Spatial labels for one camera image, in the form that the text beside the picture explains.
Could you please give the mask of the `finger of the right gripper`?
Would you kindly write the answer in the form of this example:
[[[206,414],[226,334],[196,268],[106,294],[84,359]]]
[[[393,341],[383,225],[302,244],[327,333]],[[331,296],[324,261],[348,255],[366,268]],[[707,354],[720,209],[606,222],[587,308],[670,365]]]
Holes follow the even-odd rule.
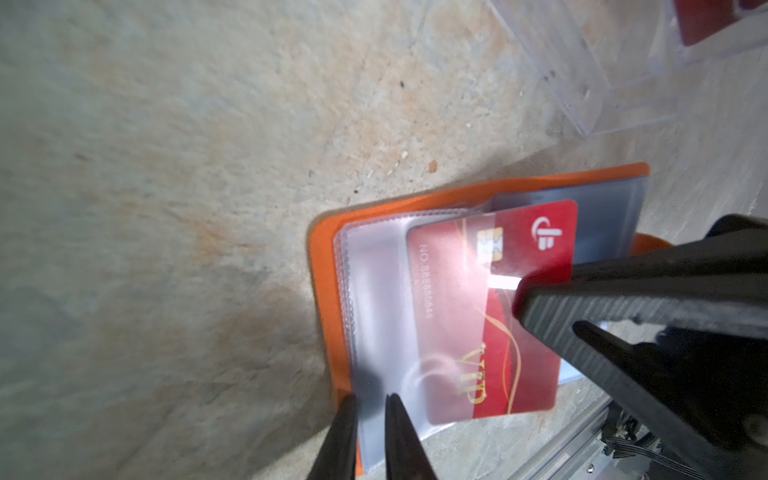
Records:
[[[767,222],[525,279],[524,329],[707,479],[767,475]]]

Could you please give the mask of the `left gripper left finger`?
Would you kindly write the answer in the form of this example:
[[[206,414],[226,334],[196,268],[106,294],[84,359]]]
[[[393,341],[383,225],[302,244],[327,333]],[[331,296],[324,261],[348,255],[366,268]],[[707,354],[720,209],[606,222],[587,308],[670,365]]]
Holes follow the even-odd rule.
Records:
[[[357,397],[347,395],[330,425],[308,480],[353,480],[357,459]]]

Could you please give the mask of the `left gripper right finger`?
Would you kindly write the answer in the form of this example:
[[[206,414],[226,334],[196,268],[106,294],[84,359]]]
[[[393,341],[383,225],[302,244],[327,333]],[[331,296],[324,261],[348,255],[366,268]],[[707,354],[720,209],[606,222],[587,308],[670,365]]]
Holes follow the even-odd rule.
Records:
[[[387,480],[437,479],[398,394],[386,398],[384,437]]]

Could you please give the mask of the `orange card holder wallet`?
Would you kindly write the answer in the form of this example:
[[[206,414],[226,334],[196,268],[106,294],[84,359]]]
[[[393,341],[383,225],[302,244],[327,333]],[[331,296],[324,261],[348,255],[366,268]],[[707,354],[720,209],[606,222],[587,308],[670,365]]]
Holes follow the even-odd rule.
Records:
[[[313,228],[310,265],[333,389],[339,397],[357,397],[356,475],[385,461],[388,394],[400,396],[419,438],[457,423],[434,424],[427,417],[408,232],[474,214],[571,200],[578,206],[572,267],[622,258],[646,245],[636,228],[649,174],[648,165],[635,163],[492,180],[331,215]],[[558,388],[579,378],[561,359]]]

